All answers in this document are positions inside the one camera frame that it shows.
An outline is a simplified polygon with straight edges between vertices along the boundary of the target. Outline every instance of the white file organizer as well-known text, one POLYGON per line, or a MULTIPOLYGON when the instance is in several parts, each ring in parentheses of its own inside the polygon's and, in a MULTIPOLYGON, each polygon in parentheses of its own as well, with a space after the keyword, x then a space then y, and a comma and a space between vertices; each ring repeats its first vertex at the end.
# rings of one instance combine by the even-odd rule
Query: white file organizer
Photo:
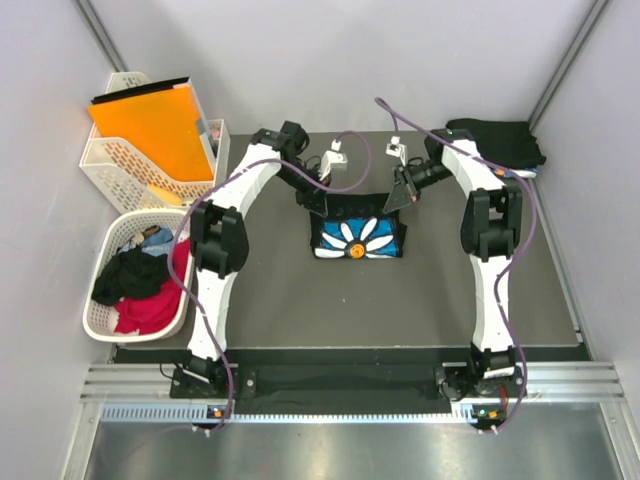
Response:
MULTIPOLYGON (((149 78, 140 72, 114 73, 106 93, 147 83, 149 78)), ((212 120, 209 126, 220 130, 214 172, 217 182, 226 177, 231 140, 223 120, 212 120)), ((131 143, 119 137, 102 137, 95 125, 80 168, 121 214, 146 208, 176 208, 150 192, 148 184, 175 193, 185 206, 212 186, 211 182, 179 182, 170 178, 131 143)))

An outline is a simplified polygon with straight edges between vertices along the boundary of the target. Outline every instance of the gray table surface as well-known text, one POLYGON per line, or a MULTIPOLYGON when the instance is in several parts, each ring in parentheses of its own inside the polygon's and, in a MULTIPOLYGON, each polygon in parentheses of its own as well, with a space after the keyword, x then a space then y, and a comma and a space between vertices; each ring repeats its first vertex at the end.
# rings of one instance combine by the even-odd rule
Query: gray table surface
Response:
MULTIPOLYGON (((322 155, 335 134, 311 134, 303 158, 322 155)), ((393 159, 384 155, 390 132, 365 134, 374 152, 369 178, 354 193, 389 192, 393 159)), ((250 136, 232 137, 229 172, 242 159, 250 136)), ((410 156, 424 156, 423 136, 405 132, 410 156)), ((366 155, 356 138, 345 138, 347 172, 333 186, 362 173, 366 155)), ((531 211, 525 199, 522 239, 531 211)), ((309 247, 309 213, 294 192, 274 179, 246 218, 250 254, 231 294, 227 319, 230 348, 392 347, 468 345, 475 326, 475 285, 459 240, 466 199, 450 178, 423 191, 401 211, 408 226, 405 254, 394 260, 317 260, 309 247)), ((509 285, 510 320, 526 345, 575 345, 574 327, 541 227, 509 285)), ((180 334, 136 348, 176 348, 180 334)))

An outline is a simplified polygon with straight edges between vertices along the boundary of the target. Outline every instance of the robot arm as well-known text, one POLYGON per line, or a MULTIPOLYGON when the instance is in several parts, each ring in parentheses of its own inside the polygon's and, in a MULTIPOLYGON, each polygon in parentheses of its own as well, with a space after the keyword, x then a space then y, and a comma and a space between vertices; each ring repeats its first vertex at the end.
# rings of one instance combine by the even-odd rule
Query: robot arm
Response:
MULTIPOLYGON (((475 142, 466 131, 434 133, 479 156, 475 142)), ((520 239, 522 193, 516 186, 505 185, 488 167, 467 155, 430 139, 425 145, 429 160, 420 164, 403 163, 394 169, 396 181, 385 211, 415 203, 421 189, 444 178, 456 179, 467 197, 460 239, 469 254, 476 285, 476 328, 468 365, 469 382, 477 385, 483 380, 512 377, 515 373, 513 341, 502 321, 493 289, 496 277, 509 264, 520 239)), ((502 306, 507 312, 508 280, 507 274, 499 286, 502 306)))
MULTIPOLYGON (((468 139, 456 147, 479 156, 468 139)), ((511 261, 520 239, 522 193, 506 186, 491 170, 470 157, 444 147, 442 165, 455 177, 467 197, 460 233, 462 247, 469 254, 476 285, 476 328, 472 359, 478 380, 511 377, 515 372, 514 345, 502 320, 494 284, 511 261)), ((502 307, 508 312, 508 273, 499 285, 502 307)))
MULTIPOLYGON (((223 350, 227 348, 225 325, 231 289, 249 255, 243 219, 267 182, 274 176, 280 177, 296 190, 299 204, 318 215, 327 214, 325 192, 293 170, 278 163, 265 163, 250 170, 247 167, 264 159, 281 159, 309 177, 328 184, 332 168, 345 168, 346 156, 328 151, 319 166, 320 174, 318 169, 308 169, 297 158, 308 143, 309 137, 296 123, 285 122, 279 132, 261 129, 253 136, 244 158, 231 174, 243 172, 242 175, 203 201, 191 217, 191 253, 196 263, 198 299, 207 312, 208 326, 223 350)), ((334 149, 339 147, 339 142, 332 145, 334 149)), ((216 361, 220 356, 209 338, 199 309, 196 310, 189 349, 202 359, 216 361)))

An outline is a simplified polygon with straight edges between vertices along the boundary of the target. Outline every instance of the white plastic basket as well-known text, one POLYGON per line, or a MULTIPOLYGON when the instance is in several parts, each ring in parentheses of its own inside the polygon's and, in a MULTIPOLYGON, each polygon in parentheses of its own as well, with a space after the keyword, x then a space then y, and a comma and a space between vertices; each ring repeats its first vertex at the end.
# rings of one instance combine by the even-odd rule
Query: white plastic basket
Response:
MULTIPOLYGON (((114 73, 106 91, 110 93, 147 83, 150 83, 149 78, 139 72, 114 73)), ((214 172, 214 181, 217 181, 226 175, 230 138, 223 120, 212 120, 209 127, 220 130, 220 137, 216 140, 218 154, 214 172)), ((172 179, 128 141, 119 137, 101 137, 95 125, 82 154, 80 169, 120 213, 146 208, 176 208, 150 192, 148 184, 175 193, 185 205, 211 187, 211 182, 172 179)))
MULTIPOLYGON (((178 333, 187 315, 188 298, 185 292, 182 292, 180 297, 180 304, 178 305, 178 311, 176 316, 162 330, 150 333, 146 335, 138 335, 136 333, 122 334, 116 333, 114 330, 118 323, 118 312, 113 307, 106 307, 93 300, 91 300, 91 293, 93 292, 93 285, 96 278, 102 273, 102 269, 107 262, 113 257, 118 248, 124 245, 134 234, 145 230, 153 225, 160 225, 171 229, 174 233, 178 228, 178 225, 184 218, 185 212, 179 209, 155 209, 144 210, 138 212, 131 212, 122 215, 115 222, 111 224, 107 235, 102 244, 102 250, 98 256, 98 262, 93 272, 93 278, 91 279, 91 287, 87 296, 87 301, 84 307, 84 313, 82 315, 82 323, 84 329, 92 338, 101 342, 115 342, 115 343, 133 343, 133 342, 147 342, 150 340, 157 340, 159 338, 170 337, 178 333)), ((189 236, 189 222, 187 222, 180 240, 184 240, 189 236)), ((191 285, 191 278, 193 276, 193 257, 189 255, 189 261, 187 263, 187 271, 185 274, 185 285, 191 285)))

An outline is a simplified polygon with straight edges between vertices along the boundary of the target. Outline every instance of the folded black cloth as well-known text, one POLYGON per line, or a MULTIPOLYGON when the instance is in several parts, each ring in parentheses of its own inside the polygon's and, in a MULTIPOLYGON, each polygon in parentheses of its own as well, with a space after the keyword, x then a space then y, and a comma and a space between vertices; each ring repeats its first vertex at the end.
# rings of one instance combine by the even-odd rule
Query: folded black cloth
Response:
POLYGON ((507 168, 524 169, 547 161, 529 131, 529 122, 490 122, 459 118, 447 122, 450 130, 471 132, 482 158, 507 168))
POLYGON ((122 297, 148 298, 159 293, 168 278, 166 255, 154 257, 134 248, 109 260, 96 278, 91 298, 108 307, 122 297))

